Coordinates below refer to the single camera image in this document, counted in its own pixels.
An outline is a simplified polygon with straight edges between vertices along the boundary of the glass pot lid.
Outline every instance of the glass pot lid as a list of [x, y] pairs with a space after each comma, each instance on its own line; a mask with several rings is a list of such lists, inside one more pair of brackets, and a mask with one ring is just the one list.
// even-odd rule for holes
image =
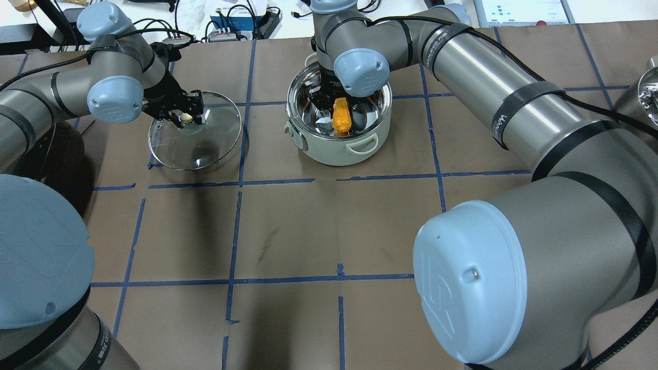
[[197, 170], [224, 158], [242, 131], [238, 107], [219, 93], [203, 92], [202, 124], [178, 128], [170, 120], [154, 120], [149, 129], [151, 154], [164, 166]]

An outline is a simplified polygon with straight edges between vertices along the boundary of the light blue joint cap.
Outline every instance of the light blue joint cap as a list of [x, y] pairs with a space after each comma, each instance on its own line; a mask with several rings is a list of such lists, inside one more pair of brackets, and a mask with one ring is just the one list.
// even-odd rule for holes
[[93, 274], [88, 238], [56, 191], [0, 174], [0, 329], [52, 321], [80, 300]]
[[332, 14], [344, 11], [357, 4], [357, 0], [311, 0], [311, 11]]
[[425, 317], [444, 350], [491, 363], [512, 346], [526, 310], [523, 251], [505, 215], [468, 201], [418, 232], [413, 269]]
[[132, 25], [132, 21], [116, 4], [100, 1], [83, 10], [76, 24], [85, 40], [94, 42], [99, 36], [125, 31]]
[[468, 15], [468, 13], [466, 12], [466, 8], [464, 8], [464, 6], [461, 4], [436, 5], [435, 7], [432, 8], [449, 9], [451, 12], [455, 13], [457, 18], [459, 18], [459, 22], [462, 22], [463, 24], [468, 24], [469, 26], [473, 25], [473, 23], [470, 20], [470, 15]]
[[391, 75], [386, 58], [372, 49], [350, 49], [334, 61], [334, 73], [349, 95], [366, 97], [381, 89]]
[[105, 122], [128, 123], [139, 117], [144, 88], [129, 76], [104, 78], [91, 87], [87, 107], [96, 118]]

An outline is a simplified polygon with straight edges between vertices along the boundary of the orange object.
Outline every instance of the orange object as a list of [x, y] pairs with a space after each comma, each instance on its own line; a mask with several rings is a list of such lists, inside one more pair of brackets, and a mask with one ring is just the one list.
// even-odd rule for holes
[[332, 126], [338, 132], [348, 132], [352, 128], [352, 117], [349, 115], [349, 105], [346, 97], [339, 97], [334, 101], [332, 120]]

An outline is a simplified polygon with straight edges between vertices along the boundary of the black wire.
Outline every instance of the black wire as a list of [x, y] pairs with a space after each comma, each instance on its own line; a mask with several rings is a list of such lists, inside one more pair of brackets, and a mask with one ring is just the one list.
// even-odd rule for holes
[[148, 28], [148, 29], [144, 29], [144, 30], [129, 31], [129, 32], [125, 32], [123, 34], [117, 35], [116, 39], [118, 40], [120, 38], [126, 38], [126, 37], [132, 36], [132, 35], [145, 34], [147, 32], [171, 32], [173, 34], [185, 35], [185, 36], [190, 38], [190, 40], [187, 41], [186, 43], [182, 43], [180, 45], [174, 46], [175, 49], [183, 49], [184, 47], [188, 47], [188, 46], [190, 46], [191, 44], [193, 44], [195, 42], [200, 42], [200, 41], [194, 39], [193, 34], [189, 34], [185, 31], [181, 31], [181, 30], [172, 30], [171, 28]]
[[174, 27], [178, 31], [178, 4], [180, 0], [176, 0], [176, 5], [174, 5]]
[[221, 28], [226, 28], [227, 30], [230, 31], [231, 27], [228, 24], [228, 19], [226, 19], [226, 17], [222, 14], [222, 12], [218, 12], [217, 14], [219, 14], [219, 19], [222, 20], [222, 27]]
[[92, 54], [92, 52], [91, 52], [91, 51], [88, 51], [88, 52], [84, 53], [83, 55], [80, 55], [79, 57], [76, 57], [76, 58], [73, 58], [73, 59], [69, 59], [69, 60], [67, 60], [67, 61], [63, 61], [63, 62], [55, 63], [55, 64], [53, 64], [53, 65], [43, 66], [43, 67], [35, 68], [35, 69], [33, 69], [33, 70], [29, 70], [29, 71], [27, 71], [27, 72], [23, 72], [23, 73], [21, 73], [21, 74], [15, 76], [15, 77], [12, 77], [9, 81], [7, 81], [7, 82], [5, 82], [4, 84], [2, 84], [2, 86], [0, 86], [0, 92], [1, 92], [2, 90], [4, 90], [5, 88], [7, 88], [7, 86], [13, 84], [14, 82], [20, 80], [20, 79], [23, 78], [23, 77], [27, 77], [27, 76], [29, 76], [29, 75], [31, 75], [31, 74], [35, 74], [35, 73], [39, 73], [39, 72], [43, 72], [44, 70], [49, 70], [49, 69], [52, 69], [52, 68], [59, 68], [59, 67], [61, 67], [61, 66], [65, 66], [65, 65], [71, 65], [71, 64], [73, 64], [73, 63], [75, 63], [75, 62], [79, 62], [79, 61], [81, 61], [81, 60], [83, 60], [83, 59], [86, 59], [86, 58], [87, 58], [88, 56], [90, 56], [91, 54]]
[[[372, 26], [372, 25], [375, 25], [375, 24], [378, 24], [378, 23], [381, 23], [381, 22], [387, 22], [387, 21], [391, 21], [391, 20], [423, 20], [423, 21], [427, 21], [427, 22], [444, 24], [446, 26], [449, 26], [450, 24], [453, 24], [452, 22], [450, 22], [448, 20], [431, 18], [431, 17], [428, 17], [428, 16], [387, 16], [387, 17], [379, 18], [378, 20], [374, 20], [372, 22], [369, 22], [368, 25]], [[510, 60], [512, 60], [512, 62], [514, 62], [516, 65], [518, 65], [521, 69], [523, 69], [523, 71], [528, 73], [531, 77], [533, 77], [537, 81], [545, 81], [545, 79], [543, 77], [541, 77], [537, 72], [533, 71], [529, 66], [527, 66], [525, 63], [523, 63], [516, 55], [514, 55], [511, 51], [509, 51], [505, 46], [502, 46], [498, 41], [492, 39], [491, 37], [489, 37], [489, 36], [487, 36], [487, 35], [485, 35], [481, 32], [478, 32], [478, 31], [476, 31], [472, 28], [469, 28], [468, 30], [466, 30], [466, 32], [468, 32], [469, 34], [472, 34], [472, 35], [474, 35], [478, 38], [481, 38], [484, 41], [492, 44], [494, 47], [499, 49], [506, 57], [508, 57]], [[605, 109], [605, 108], [601, 108], [601, 107], [596, 107], [595, 105], [587, 104], [583, 101], [580, 101], [580, 100], [578, 100], [574, 97], [571, 97], [571, 96], [567, 95], [566, 93], [559, 93], [557, 95], [559, 97], [561, 97], [562, 99], [564, 99], [565, 101], [568, 101], [569, 103], [571, 103], [571, 104], [573, 104], [577, 107], [581, 107], [585, 110], [588, 110], [588, 111], [591, 111], [591, 112], [594, 112], [594, 113], [597, 113], [597, 114], [600, 114], [600, 115], [608, 116], [608, 117], [611, 117], [613, 119], [625, 122], [625, 123], [629, 124], [630, 126], [633, 126], [634, 128], [637, 128], [638, 130], [641, 130], [642, 132], [645, 132], [646, 134], [649, 134], [649, 135], [651, 135], [652, 137], [654, 137], [655, 139], [658, 140], [658, 130], [656, 130], [655, 128], [652, 128], [652, 127], [650, 127], [650, 126], [648, 126], [648, 125], [646, 125], [646, 124], [644, 124], [644, 123], [642, 123], [642, 122], [640, 122], [640, 121], [638, 121], [638, 120], [636, 120], [632, 117], [629, 117], [627, 115], [623, 115], [623, 114], [618, 113], [618, 112], [611, 111], [610, 109]]]
[[[430, 18], [430, 17], [423, 17], [423, 16], [390, 16], [390, 17], [385, 17], [381, 18], [378, 20], [375, 20], [374, 22], [371, 22], [370, 24], [377, 24], [381, 22], [385, 22], [388, 20], [426, 20], [429, 22], [434, 22], [434, 23], [440, 23], [440, 24], [452, 24], [452, 22], [446, 21], [446, 20], [440, 20], [436, 18]], [[468, 29], [466, 32], [481, 38], [488, 43], [492, 44], [494, 47], [499, 49], [506, 57], [510, 58], [516, 65], [521, 67], [525, 72], [527, 72], [531, 77], [536, 79], [537, 81], [545, 81], [543, 77], [541, 77], [537, 72], [533, 71], [529, 66], [525, 65], [516, 55], [512, 54], [506, 47], [502, 46], [498, 41], [490, 38], [487, 35], [484, 35], [480, 32], [477, 32], [476, 30], [473, 30], [472, 28]], [[622, 122], [628, 123], [629, 125], [641, 130], [642, 132], [645, 132], [654, 138], [658, 139], [658, 130], [632, 118], [626, 115], [623, 115], [618, 112], [611, 111], [609, 109], [597, 107], [595, 105], [587, 104], [584, 103], [583, 101], [577, 100], [574, 97], [571, 97], [567, 95], [567, 93], [560, 93], [558, 96], [562, 97], [565, 101], [568, 101], [569, 103], [572, 103], [573, 105], [577, 107], [581, 107], [583, 109], [586, 109], [588, 111], [598, 113], [600, 115], [605, 115], [617, 120], [620, 120]], [[629, 345], [635, 338], [637, 338], [641, 333], [643, 333], [652, 322], [656, 319], [656, 316], [658, 316], [658, 300], [655, 301], [655, 303], [642, 315], [640, 320], [638, 320], [635, 325], [633, 325], [621, 338], [619, 338], [615, 343], [610, 345], [605, 351], [603, 351], [600, 355], [596, 356], [593, 360], [591, 360], [589, 363], [585, 364], [581, 369], [582, 370], [594, 370], [598, 368], [602, 363], [606, 362], [609, 360], [611, 357], [619, 353], [621, 350], [623, 350], [627, 345]]]
[[[160, 19], [154, 19], [151, 22], [148, 22], [146, 24], [146, 26], [142, 27], [142, 30], [148, 28], [150, 25], [152, 25], [154, 23], [159, 23], [162, 27], [165, 27], [165, 28], [171, 28], [171, 25], [167, 26], [167, 24], [169, 24], [169, 23], [166, 23], [166, 22], [164, 22]], [[167, 32], [166, 35], [167, 35], [168, 38], [171, 38], [171, 32]]]
[[[373, 5], [375, 5], [374, 8], [366, 10], [369, 7], [373, 6]], [[376, 11], [377, 9], [379, 9], [380, 6], [382, 6], [382, 0], [371, 0], [370, 3], [368, 3], [368, 5], [366, 5], [365, 7], [361, 8], [361, 9], [359, 9], [359, 11], [362, 12], [362, 13], [372, 13], [372, 12]]]
[[253, 34], [253, 38], [256, 38], [256, 35], [257, 35], [256, 16], [251, 12], [251, 9], [247, 8], [246, 6], [244, 6], [242, 4], [233, 5], [232, 7], [230, 7], [230, 9], [228, 9], [228, 13], [226, 13], [226, 18], [230, 18], [231, 17], [231, 11], [233, 9], [236, 9], [236, 8], [245, 8], [245, 9], [247, 9], [247, 12], [249, 12], [249, 15], [251, 15], [251, 21], [253, 23], [253, 31], [251, 33]]
[[164, 19], [155, 19], [155, 18], [142, 18], [142, 19], [140, 19], [140, 20], [137, 20], [137, 21], [133, 22], [132, 24], [133, 24], [133, 26], [135, 26], [135, 25], [137, 25], [137, 23], [142, 23], [142, 22], [145, 22], [145, 21], [147, 21], [147, 20], [157, 20], [157, 21], [159, 21], [163, 26], [165, 26], [165, 27], [169, 27], [169, 28], [173, 28], [173, 27], [171, 26], [171, 24], [170, 24], [169, 22], [167, 22], [166, 20], [164, 20]]
[[658, 300], [653, 303], [647, 313], [645, 313], [635, 325], [633, 325], [621, 338], [609, 346], [605, 351], [601, 352], [598, 356], [593, 358], [590, 362], [582, 367], [582, 370], [594, 370], [601, 366], [602, 363], [609, 360], [614, 355], [618, 354], [621, 350], [626, 348], [635, 338], [644, 332], [649, 325], [655, 320], [658, 315]]
[[215, 24], [215, 26], [217, 26], [218, 29], [220, 28], [219, 23], [215, 22], [214, 20], [208, 22], [208, 24], [206, 24], [205, 37], [204, 37], [206, 40], [208, 39], [208, 26], [210, 26], [213, 23]]
[[[71, 27], [71, 23], [68, 22], [68, 19], [66, 18], [66, 15], [64, 14], [64, 11], [62, 10], [62, 8], [57, 3], [57, 0], [53, 0], [53, 3], [55, 3], [55, 6], [56, 6], [57, 10], [60, 12], [60, 14], [62, 14], [62, 17], [66, 21], [66, 25], [68, 26], [68, 29], [71, 31], [71, 35], [73, 36], [73, 42], [76, 44], [76, 51], [80, 50], [80, 43], [78, 42], [78, 36], [76, 36], [75, 30], [73, 30], [73, 27]], [[66, 40], [66, 37], [63, 38], [62, 45], [64, 45], [65, 40]]]
[[281, 15], [281, 8], [280, 7], [267, 7], [267, 9], [276, 9], [276, 10], [278, 10], [276, 15]]

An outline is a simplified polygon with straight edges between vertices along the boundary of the pot handle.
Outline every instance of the pot handle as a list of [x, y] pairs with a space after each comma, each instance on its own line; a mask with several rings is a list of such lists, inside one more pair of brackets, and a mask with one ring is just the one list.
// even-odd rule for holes
[[318, 59], [318, 53], [313, 53], [313, 54], [309, 55], [308, 57], [306, 57], [306, 60], [304, 61], [304, 65], [305, 66], [311, 65], [313, 63], [312, 62], [313, 59]]
[[[367, 144], [371, 141], [374, 141], [374, 146], [372, 148], [370, 148], [366, 151], [354, 150], [354, 147], [357, 147], [357, 146], [360, 146], [360, 145], [365, 145], [365, 144]], [[367, 137], [363, 140], [359, 140], [358, 142], [345, 144], [345, 147], [347, 148], [347, 151], [352, 153], [352, 154], [355, 154], [355, 155], [369, 155], [369, 154], [372, 154], [374, 151], [377, 150], [378, 146], [379, 146], [379, 137], [377, 136], [377, 134], [372, 134], [371, 136], [369, 136], [369, 137]]]

